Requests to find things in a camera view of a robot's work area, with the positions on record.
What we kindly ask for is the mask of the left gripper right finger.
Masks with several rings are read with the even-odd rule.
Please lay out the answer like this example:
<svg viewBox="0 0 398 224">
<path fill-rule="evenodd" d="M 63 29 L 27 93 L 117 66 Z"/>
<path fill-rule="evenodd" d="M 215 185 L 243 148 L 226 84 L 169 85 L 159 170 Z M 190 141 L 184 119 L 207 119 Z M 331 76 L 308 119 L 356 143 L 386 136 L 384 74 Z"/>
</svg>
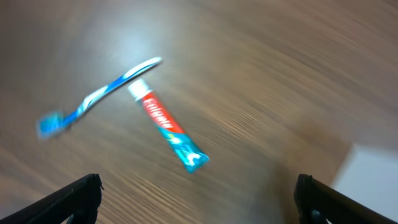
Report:
<svg viewBox="0 0 398 224">
<path fill-rule="evenodd" d="M 307 174 L 298 176 L 294 200 L 301 224 L 397 224 Z"/>
</svg>

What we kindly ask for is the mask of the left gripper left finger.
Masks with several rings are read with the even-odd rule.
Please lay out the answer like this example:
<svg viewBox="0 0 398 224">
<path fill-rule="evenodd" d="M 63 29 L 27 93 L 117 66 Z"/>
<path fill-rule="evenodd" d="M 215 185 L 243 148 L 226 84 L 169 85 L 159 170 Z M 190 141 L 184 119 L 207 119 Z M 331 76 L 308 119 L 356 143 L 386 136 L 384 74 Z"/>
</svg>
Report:
<svg viewBox="0 0 398 224">
<path fill-rule="evenodd" d="M 95 224 L 102 200 L 98 174 L 88 174 L 1 219 L 1 224 Z"/>
</svg>

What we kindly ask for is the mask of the blue white toothbrush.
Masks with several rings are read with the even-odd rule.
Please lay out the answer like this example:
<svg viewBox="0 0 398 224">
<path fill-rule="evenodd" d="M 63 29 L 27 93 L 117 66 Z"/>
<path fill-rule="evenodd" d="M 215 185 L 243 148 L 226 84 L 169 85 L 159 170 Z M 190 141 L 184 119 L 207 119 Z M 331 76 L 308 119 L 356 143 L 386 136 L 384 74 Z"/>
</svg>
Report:
<svg viewBox="0 0 398 224">
<path fill-rule="evenodd" d="M 74 122 L 78 121 L 86 112 L 88 112 L 95 104 L 97 104 L 97 102 L 102 100 L 106 95 L 125 85 L 129 81 L 137 78 L 144 72 L 156 67 L 161 61 L 161 57 L 154 57 L 140 63 L 139 65 L 136 65 L 135 67 L 131 68 L 126 73 L 121 75 L 119 78 L 115 79 L 115 81 L 85 96 L 77 109 L 67 116 L 64 116 L 61 111 L 54 111 L 43 116 L 37 121 L 36 124 L 38 137 L 41 139 L 48 139 L 61 133 L 69 126 L 71 126 Z"/>
</svg>

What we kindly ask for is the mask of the Colgate toothpaste tube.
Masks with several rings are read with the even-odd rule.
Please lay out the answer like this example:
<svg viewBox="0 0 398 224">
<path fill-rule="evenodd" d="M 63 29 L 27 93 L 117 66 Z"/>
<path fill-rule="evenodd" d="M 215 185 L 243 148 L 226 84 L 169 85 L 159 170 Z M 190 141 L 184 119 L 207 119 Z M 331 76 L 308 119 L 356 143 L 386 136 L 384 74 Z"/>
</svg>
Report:
<svg viewBox="0 0 398 224">
<path fill-rule="evenodd" d="M 172 116 L 154 90 L 142 79 L 128 86 L 130 94 L 169 143 L 189 173 L 194 172 L 210 158 L 197 147 L 191 137 Z"/>
</svg>

